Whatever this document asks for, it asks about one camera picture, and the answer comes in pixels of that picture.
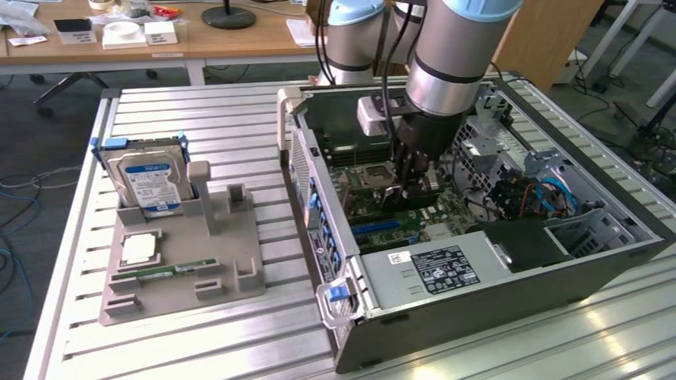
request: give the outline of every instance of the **tape roll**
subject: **tape roll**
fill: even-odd
[[[113,6],[114,0],[107,1],[91,1],[89,0],[89,8],[91,10],[106,10],[110,6]]]

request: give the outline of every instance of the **motherboard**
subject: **motherboard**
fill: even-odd
[[[461,235],[475,224],[462,196],[451,188],[427,207],[383,211],[382,194],[394,179],[390,162],[330,168],[329,173],[361,253]]]

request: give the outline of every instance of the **chair wheel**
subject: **chair wheel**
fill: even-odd
[[[43,117],[45,119],[47,119],[49,117],[53,116],[53,110],[47,107],[37,107],[34,109],[34,111],[38,113],[38,115],[41,117]]]
[[[43,76],[42,75],[30,74],[27,76],[27,78],[30,79],[30,82],[34,83],[35,85],[43,84]]]

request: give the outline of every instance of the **blue hard drive label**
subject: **blue hard drive label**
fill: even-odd
[[[170,182],[170,165],[151,164],[123,168],[139,207],[146,211],[170,211],[179,206],[175,184]]]
[[[478,283],[478,276],[457,245],[410,255],[425,290],[437,295]]]

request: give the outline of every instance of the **office chair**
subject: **office chair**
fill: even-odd
[[[157,79],[157,72],[154,70],[146,69],[145,70],[145,76],[149,79]],[[43,76],[42,75],[29,75],[30,82],[35,84],[43,83]],[[95,73],[83,72],[83,73],[70,73],[67,77],[61,79],[61,82],[58,82],[41,96],[39,98],[33,102],[34,111],[38,113],[41,117],[51,117],[53,116],[53,110],[49,107],[43,107],[43,103],[53,97],[55,97],[69,86],[71,86],[79,79],[87,79],[90,80],[101,89],[107,89],[107,85],[105,82],[98,78],[98,75]]]

